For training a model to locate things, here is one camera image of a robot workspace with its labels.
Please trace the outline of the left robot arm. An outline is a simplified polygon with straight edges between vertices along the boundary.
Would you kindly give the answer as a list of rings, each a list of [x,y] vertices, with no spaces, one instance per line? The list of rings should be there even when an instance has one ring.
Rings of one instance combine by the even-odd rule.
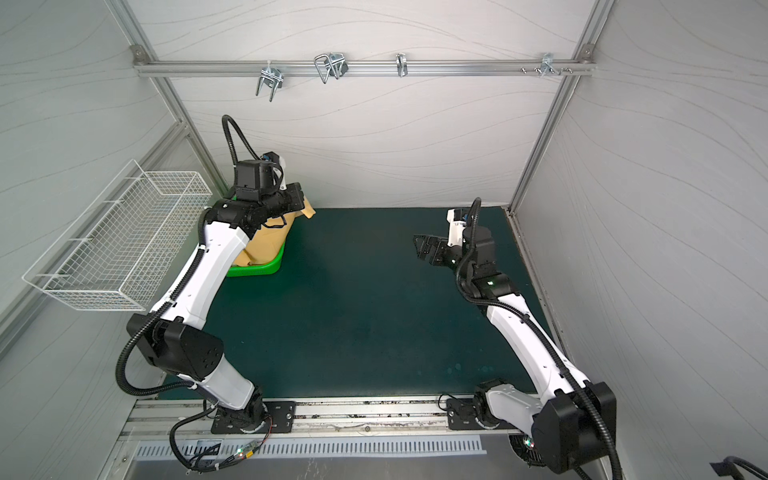
[[[224,430],[252,432],[266,421],[260,390],[226,359],[223,341],[204,330],[207,314],[236,257],[272,218],[305,206],[299,183],[278,188],[259,200],[237,195],[206,209],[198,223],[198,244],[173,284],[146,315],[135,314],[126,329],[130,339],[118,356],[118,387],[135,397],[172,388],[190,388],[213,403]],[[172,385],[138,387],[126,374],[134,349],[148,364],[177,377]]]

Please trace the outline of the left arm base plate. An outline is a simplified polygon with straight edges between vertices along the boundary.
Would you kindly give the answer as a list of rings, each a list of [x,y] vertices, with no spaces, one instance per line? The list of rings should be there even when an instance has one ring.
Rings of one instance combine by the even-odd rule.
[[[295,401],[257,401],[244,410],[218,407],[211,433],[218,435],[290,433],[295,418]]]

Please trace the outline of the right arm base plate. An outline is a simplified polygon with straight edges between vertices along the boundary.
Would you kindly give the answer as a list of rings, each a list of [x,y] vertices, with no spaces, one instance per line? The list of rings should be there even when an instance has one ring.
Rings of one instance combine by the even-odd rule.
[[[442,400],[442,410],[446,413],[451,431],[495,430],[500,425],[498,421],[483,418],[473,400],[449,396]]]

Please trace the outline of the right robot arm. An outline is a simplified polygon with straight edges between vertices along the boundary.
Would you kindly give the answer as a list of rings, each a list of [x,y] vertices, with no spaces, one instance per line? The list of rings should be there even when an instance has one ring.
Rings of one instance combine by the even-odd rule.
[[[485,313],[531,378],[535,392],[492,381],[476,394],[482,426],[508,423],[523,434],[517,449],[530,464],[556,474],[587,478],[585,465],[606,458],[611,476],[624,476],[616,446],[617,398],[604,382],[593,382],[559,350],[536,321],[524,297],[496,264],[487,230],[459,243],[417,235],[419,259],[454,274],[460,295]]]

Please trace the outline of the yellow skirt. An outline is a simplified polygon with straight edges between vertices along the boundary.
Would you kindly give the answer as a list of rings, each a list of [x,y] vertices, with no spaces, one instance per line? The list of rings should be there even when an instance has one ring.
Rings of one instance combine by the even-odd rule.
[[[283,247],[295,220],[300,217],[311,219],[315,210],[310,201],[304,198],[304,207],[297,212],[290,212],[284,218],[269,219],[234,260],[233,267],[261,266],[275,260]]]

